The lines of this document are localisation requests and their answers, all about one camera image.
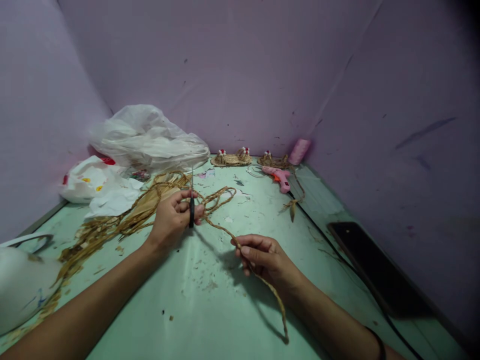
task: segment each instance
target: bracelet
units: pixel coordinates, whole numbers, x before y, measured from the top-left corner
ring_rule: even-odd
[[[382,341],[382,339],[380,338],[380,336],[378,336],[377,333],[369,327],[365,326],[365,329],[367,329],[369,332],[372,333],[372,335],[375,337],[375,339],[378,343],[378,346],[380,346],[379,360],[387,360],[387,354],[385,353],[385,345],[384,345],[384,342]]]

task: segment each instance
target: wire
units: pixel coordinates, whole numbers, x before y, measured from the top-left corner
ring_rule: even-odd
[[[295,196],[292,194],[291,191],[288,192],[288,194],[293,198],[295,199]],[[332,244],[332,242],[329,240],[329,238],[325,235],[325,233],[322,231],[321,228],[319,228],[317,226],[317,224],[313,221],[313,219],[310,217],[310,215],[307,214],[307,212],[304,210],[304,208],[297,202],[296,204],[300,210],[305,214],[305,216],[311,221],[311,223],[313,224],[313,226],[315,226],[315,228],[318,230],[318,232],[320,233],[320,235],[326,240],[326,242],[328,243],[328,245],[330,245],[330,247],[332,248],[332,250],[335,252],[335,254],[338,256],[338,258],[344,263],[346,264],[351,271],[353,271],[355,273],[355,275],[361,280],[362,283],[365,284],[366,288],[368,289],[368,291],[370,291],[370,288],[368,287],[368,285],[365,283],[365,281],[362,279],[362,277],[360,276],[359,272],[352,266],[349,264],[349,262],[347,260],[345,260],[345,258],[340,255],[339,251],[335,248],[335,246]],[[401,340],[401,342],[408,348],[408,350],[410,350],[410,352],[413,354],[413,356],[415,356],[418,360],[424,360],[422,356],[420,356],[420,354],[409,344],[409,342],[402,336],[402,334],[399,332],[399,330],[397,329],[397,327],[394,325],[394,323],[392,322],[392,319],[390,319],[390,316],[386,313],[386,311],[384,310],[384,308],[382,307],[382,305],[380,305],[379,301],[377,300],[377,298],[372,294],[372,292],[370,291],[372,297],[375,299],[375,302],[377,303],[378,307],[380,308],[381,310],[381,313],[383,314],[383,317],[385,318],[386,322],[388,323],[388,325],[390,325],[391,329],[393,330],[393,332],[398,336],[398,338]]]
[[[263,174],[254,174],[253,171],[250,169],[251,166],[253,166],[254,168],[258,168],[258,169],[262,169],[262,166],[256,165],[256,164],[249,164],[249,165],[246,167],[246,172],[249,173],[250,175],[252,175],[253,177],[255,177],[255,178],[264,178],[264,177],[268,176],[268,174],[266,174],[266,173],[263,173]]]

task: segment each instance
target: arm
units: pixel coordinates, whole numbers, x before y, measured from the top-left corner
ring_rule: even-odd
[[[1,360],[85,359],[127,300],[159,267],[190,220],[190,191],[179,191],[157,208],[145,243],[9,348]],[[195,208],[195,223],[204,208]]]
[[[334,359],[380,358],[375,337],[303,275],[279,243],[261,235],[236,238],[242,245],[236,256],[242,257],[243,271],[250,275],[248,259],[254,271],[275,286],[280,297],[308,326]],[[403,359],[385,344],[387,359]]]

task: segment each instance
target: lavender wall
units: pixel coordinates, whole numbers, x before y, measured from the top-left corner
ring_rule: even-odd
[[[0,1],[0,243],[60,202],[88,156],[87,127],[110,112],[88,80],[54,1]]]
[[[59,0],[114,112],[153,104],[210,149],[283,155],[380,0]]]
[[[308,158],[379,245],[480,338],[479,57],[455,8],[385,0]]]

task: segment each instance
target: hand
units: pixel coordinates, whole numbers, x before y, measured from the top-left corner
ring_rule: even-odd
[[[161,201],[156,208],[155,221],[145,245],[154,250],[170,252],[190,222],[190,197],[192,191],[184,190],[172,194]],[[195,206],[195,224],[200,225],[200,217],[204,214],[204,206]]]
[[[236,239],[241,245],[241,250],[235,250],[235,256],[241,257],[243,272],[250,276],[250,269],[247,260],[250,261],[253,271],[270,284],[284,300],[298,291],[305,276],[290,260],[277,240],[261,235],[237,236]]]

